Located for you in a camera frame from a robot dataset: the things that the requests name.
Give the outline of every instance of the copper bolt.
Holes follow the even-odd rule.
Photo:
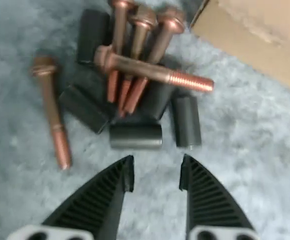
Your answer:
[[[117,55],[113,53],[111,46],[99,46],[94,57],[94,62],[105,73],[111,70],[119,70],[126,74],[146,77],[166,84],[203,92],[210,92],[214,88],[214,82],[209,78],[181,73],[163,66]]]
[[[158,15],[158,23],[162,24],[162,29],[146,62],[157,64],[160,61],[173,34],[181,34],[184,32],[184,19],[184,12],[175,6],[167,7],[164,12]],[[135,84],[130,91],[130,95],[126,100],[125,111],[130,114],[135,111],[148,81],[147,78],[139,78],[135,81]]]
[[[127,24],[128,11],[135,7],[134,0],[112,0],[111,4],[115,8],[115,26],[112,47],[117,54],[122,53]],[[111,103],[116,101],[118,85],[118,71],[113,71],[108,77],[107,100]]]
[[[134,24],[136,29],[134,33],[134,39],[131,47],[130,57],[132,59],[139,59],[143,50],[147,34],[156,26],[156,14],[155,12],[146,5],[139,5],[135,15],[129,18],[130,23]],[[133,75],[126,75],[119,96],[118,109],[121,116],[124,115],[123,107],[125,99],[131,86],[131,80]]]
[[[39,79],[58,165],[62,170],[68,169],[71,165],[69,146],[65,129],[61,123],[53,90],[52,75],[56,71],[56,64],[53,59],[48,56],[36,57],[31,71],[32,74]]]

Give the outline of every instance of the bolt thread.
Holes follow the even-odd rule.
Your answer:
[[[126,112],[132,114],[135,111],[148,81],[149,80],[146,77],[138,78],[135,81],[135,84],[133,85],[133,88],[130,91],[130,95],[128,96],[126,100],[126,104],[124,108]]]
[[[54,126],[51,130],[57,162],[62,170],[71,166],[71,157],[66,132],[62,125]]]
[[[116,92],[118,85],[118,71],[111,71],[108,77],[108,86],[107,86],[107,100],[110,103],[116,101]]]
[[[120,96],[119,96],[119,103],[118,103],[119,111],[124,111],[123,109],[124,109],[125,101],[126,101],[129,89],[131,87],[131,80],[132,80],[132,76],[127,75],[122,83]]]
[[[214,89],[214,81],[209,78],[194,76],[178,71],[170,75],[169,84],[189,88],[195,91],[210,92]]]

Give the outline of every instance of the bolt head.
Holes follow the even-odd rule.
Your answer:
[[[142,25],[148,28],[148,30],[152,30],[157,24],[157,17],[150,7],[140,4],[135,14],[129,17],[129,21],[135,25]]]
[[[182,34],[185,30],[185,13],[175,6],[168,6],[158,15],[158,22],[163,23],[175,34]]]
[[[110,3],[114,8],[132,9],[135,7],[134,0],[110,0]]]
[[[95,52],[94,63],[104,72],[108,73],[111,66],[112,46],[99,46]]]
[[[57,66],[53,58],[49,56],[35,57],[31,72],[34,76],[51,75],[56,72]]]

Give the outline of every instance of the carpet floor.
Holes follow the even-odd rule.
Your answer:
[[[181,0],[167,3],[190,16],[196,10]],[[65,113],[74,165],[57,169],[29,67],[37,49],[45,49],[62,65],[64,84],[75,77],[84,8],[110,11],[105,0],[0,0],[0,240],[23,225],[41,223],[97,172],[129,154],[135,157],[135,191],[125,196],[117,239],[182,240],[186,192],[178,184],[184,153],[223,183],[262,239],[290,240],[290,91],[188,29],[173,37],[167,53],[190,73],[215,81],[213,93],[195,93],[203,145],[176,148],[166,112],[161,150],[112,150],[107,131],[96,136]]]

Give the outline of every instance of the cardboard box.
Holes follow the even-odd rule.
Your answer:
[[[290,88],[290,1],[205,1],[191,31]]]

